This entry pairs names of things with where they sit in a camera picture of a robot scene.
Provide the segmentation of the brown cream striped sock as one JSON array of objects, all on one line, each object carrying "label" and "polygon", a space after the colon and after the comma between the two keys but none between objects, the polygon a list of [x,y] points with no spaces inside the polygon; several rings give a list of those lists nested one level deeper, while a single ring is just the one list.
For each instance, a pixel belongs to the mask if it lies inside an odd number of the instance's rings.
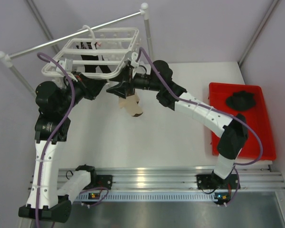
[{"label": "brown cream striped sock", "polygon": [[138,117],[143,114],[142,108],[138,105],[140,99],[135,92],[134,95],[127,96],[126,98],[118,98],[119,107],[124,108],[126,112],[132,117]]}]

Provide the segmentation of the white plastic clip hanger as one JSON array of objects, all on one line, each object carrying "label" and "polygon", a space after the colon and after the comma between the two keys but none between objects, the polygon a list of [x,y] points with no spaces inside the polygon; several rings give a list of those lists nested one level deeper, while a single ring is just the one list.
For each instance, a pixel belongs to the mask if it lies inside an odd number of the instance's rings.
[{"label": "white plastic clip hanger", "polygon": [[[140,32],[137,28],[102,28],[92,31],[90,27],[84,25],[89,30],[86,38],[72,38],[56,54],[53,59],[59,61],[62,58],[73,59],[72,72],[69,77],[78,80],[79,73],[92,79],[109,80],[120,74],[129,66],[133,72],[139,67],[132,67],[129,61],[125,60],[125,54],[129,51],[138,53],[140,47]],[[98,49],[99,41],[119,41],[124,49]]]}]

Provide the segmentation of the black sock pile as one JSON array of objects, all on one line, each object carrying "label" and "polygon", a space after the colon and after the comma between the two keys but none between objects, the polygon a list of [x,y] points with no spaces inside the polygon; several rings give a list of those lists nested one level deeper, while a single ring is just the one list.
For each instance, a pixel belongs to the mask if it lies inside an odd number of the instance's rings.
[{"label": "black sock pile", "polygon": [[256,101],[253,93],[239,91],[226,99],[226,105],[236,111],[247,111],[256,105]]}]

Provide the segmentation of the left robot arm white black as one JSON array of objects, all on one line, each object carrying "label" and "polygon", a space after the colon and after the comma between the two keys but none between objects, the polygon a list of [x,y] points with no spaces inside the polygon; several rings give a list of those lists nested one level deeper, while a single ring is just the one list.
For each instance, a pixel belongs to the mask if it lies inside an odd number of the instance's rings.
[{"label": "left robot arm white black", "polygon": [[29,198],[19,208],[19,217],[34,219],[37,227],[41,221],[67,222],[76,197],[98,183],[95,167],[84,164],[61,188],[57,187],[59,161],[71,124],[68,116],[82,99],[95,100],[106,84],[106,80],[91,79],[81,73],[75,77],[64,88],[53,81],[36,88],[39,116],[35,125],[35,170]]}]

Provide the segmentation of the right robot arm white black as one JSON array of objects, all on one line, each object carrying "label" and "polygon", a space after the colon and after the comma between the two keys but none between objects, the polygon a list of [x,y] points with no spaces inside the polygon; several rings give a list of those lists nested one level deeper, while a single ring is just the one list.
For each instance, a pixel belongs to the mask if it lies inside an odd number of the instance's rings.
[{"label": "right robot arm white black", "polygon": [[127,62],[120,74],[112,79],[116,85],[107,92],[127,99],[135,89],[156,91],[156,98],[162,106],[185,114],[210,129],[219,138],[219,156],[214,170],[201,182],[199,189],[211,192],[222,189],[229,184],[235,160],[248,140],[246,118],[242,114],[233,116],[198,100],[173,82],[172,75],[173,71],[163,60],[154,61],[149,74],[136,72]]}]

